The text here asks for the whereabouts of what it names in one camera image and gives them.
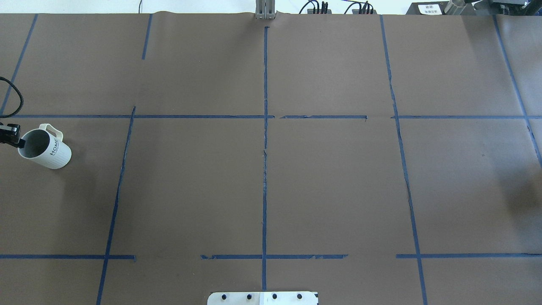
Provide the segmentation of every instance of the electrical cable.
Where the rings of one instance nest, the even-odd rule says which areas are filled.
[[[10,115],[0,115],[0,119],[5,119],[5,118],[10,118],[10,117],[12,117],[12,116],[19,113],[19,111],[23,107],[24,99],[23,99],[23,96],[22,96],[21,92],[19,91],[19,89],[17,89],[17,87],[15,87],[15,85],[9,79],[0,77],[0,80],[3,80],[5,82],[7,82],[15,90],[15,92],[17,92],[17,95],[19,96],[19,99],[21,100],[21,102],[19,103],[19,107],[12,114],[10,114]]]
[[[520,15],[525,16],[534,16],[538,11],[542,9],[542,0],[532,0],[529,4],[522,10]]]
[[[344,14],[348,13],[348,10],[354,5],[354,4],[358,4],[359,5],[359,10],[358,10],[358,15],[361,15],[361,14],[364,14],[364,15],[372,15],[375,11],[375,8],[372,6],[371,3],[369,3],[369,1],[365,1],[365,2],[358,2],[358,1],[351,1],[351,0],[343,0],[343,1],[348,1],[348,2],[352,2],[352,4],[350,4],[348,6],[348,8],[344,11]]]
[[[316,2],[316,4],[318,4],[318,1],[317,0],[309,0],[307,1],[307,3],[305,3],[305,5],[303,5],[303,7],[301,8],[301,10],[299,10],[299,13],[302,13],[303,12],[303,9],[309,4],[309,3],[312,3],[312,6],[313,6],[313,9],[312,9],[312,13],[313,14],[316,14],[317,12],[315,11],[316,10],[316,5],[314,5],[314,2]]]
[[[359,10],[362,10],[362,4],[361,2],[352,2],[352,4],[350,4],[350,6],[348,6],[348,8],[346,8],[346,10],[344,11],[344,14],[343,15],[346,15],[346,13],[348,12],[348,10],[355,4],[359,4]]]

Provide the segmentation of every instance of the blue painter's tape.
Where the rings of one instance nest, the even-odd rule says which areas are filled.
[[[130,118],[130,125],[128,127],[128,135],[126,136],[126,144],[124,146],[124,155],[122,157],[122,165],[120,167],[119,183],[117,185],[117,195],[115,196],[115,205],[113,206],[113,216],[111,217],[111,224],[109,226],[109,236],[107,238],[107,246],[105,249],[104,265],[102,267],[102,275],[100,278],[100,286],[98,287],[98,298],[96,299],[96,305],[100,305],[102,293],[104,292],[105,276],[107,273],[107,263],[109,261],[109,253],[111,251],[111,242],[113,240],[113,231],[115,229],[115,219],[117,218],[117,210],[119,208],[120,188],[122,186],[122,179],[124,177],[124,169],[126,168],[126,156],[128,154],[128,146],[130,144],[130,137],[132,136],[132,127],[134,124],[134,115],[136,113],[136,107],[132,109],[132,115]]]
[[[512,71],[512,67],[510,66],[510,61],[508,60],[508,55],[506,53],[506,49],[504,44],[502,43],[502,37],[501,37],[501,31],[499,29],[499,23],[497,22],[497,17],[493,15],[493,23],[495,24],[495,31],[497,33],[497,38],[499,39],[499,45],[501,46],[502,54],[505,59],[506,67],[508,68],[508,73],[510,74],[510,78],[512,79],[512,85],[514,86],[515,95],[518,97],[519,106],[521,107],[521,112],[523,113],[523,117],[525,119],[525,124],[527,125],[527,129],[529,132],[529,135],[531,137],[531,142],[533,143],[534,152],[536,153],[536,156],[538,158],[538,163],[540,164],[540,167],[542,167],[542,156],[540,155],[540,150],[538,149],[537,140],[534,137],[533,129],[531,127],[531,122],[529,122],[529,119],[527,117],[527,111],[525,110],[525,105],[523,103],[523,99],[521,98],[521,94],[519,93],[518,84],[515,80],[514,72]]]
[[[14,118],[54,118],[54,119],[129,119],[128,115],[15,115]]]
[[[28,30],[27,39],[24,42],[23,49],[21,50],[21,54],[19,55],[19,60],[17,61],[17,65],[15,66],[15,70],[13,71],[13,76],[11,77],[11,80],[10,80],[12,83],[15,83],[15,78],[17,77],[17,72],[19,72],[21,62],[23,62],[24,53],[27,51],[28,42],[30,41],[30,37],[32,36],[32,32],[34,31],[34,27],[36,26],[36,21],[37,21],[37,14],[34,14],[34,20],[32,20],[32,25],[30,26],[30,29]],[[11,86],[8,87],[8,90],[5,93],[4,102],[2,103],[2,107],[0,107],[0,115],[4,114],[5,107],[8,104],[8,99],[9,99],[10,92],[11,92]]]
[[[367,116],[283,116],[281,119],[367,119]]]
[[[266,116],[228,116],[228,115],[137,115],[136,119],[264,119]]]
[[[525,119],[523,116],[398,116],[399,119]]]
[[[145,36],[145,44],[143,45],[143,55],[141,56],[142,60],[145,60],[147,56],[147,45],[149,43],[149,36],[151,34],[151,24],[152,24],[152,14],[149,14],[149,23],[147,24],[147,35]]]
[[[395,98],[395,92],[393,91],[392,81],[391,81],[391,65],[390,65],[390,55],[388,53],[388,43],[386,41],[386,30],[384,27],[384,19],[380,15],[380,27],[382,28],[382,41],[384,43],[384,55],[386,57],[386,66],[388,68],[388,79],[390,83],[390,93],[391,99],[393,101],[393,113],[395,115],[395,126],[397,128],[397,138],[399,140],[399,151],[401,153],[401,162],[403,163],[403,175],[406,183],[406,191],[408,193],[408,203],[410,207],[410,222],[412,225],[412,235],[414,236],[414,247],[416,249],[416,260],[418,262],[418,274],[420,276],[420,287],[422,290],[422,300],[423,304],[427,305],[427,293],[425,291],[425,278],[423,275],[423,266],[422,266],[422,257],[420,255],[420,243],[418,241],[418,232],[416,229],[416,218],[414,216],[414,206],[412,204],[412,195],[410,191],[410,181],[408,178],[408,169],[407,161],[405,158],[405,152],[403,148],[403,139],[401,137],[401,125],[399,124],[399,112],[397,110],[397,100]]]
[[[263,203],[262,203],[262,291],[267,290],[267,34],[263,30]]]
[[[14,118],[82,118],[82,119],[129,119],[129,115],[15,115]],[[136,115],[136,119],[263,119],[265,116],[259,115]]]
[[[422,258],[542,258],[542,253],[429,253]],[[416,254],[397,254],[396,258],[416,258]]]

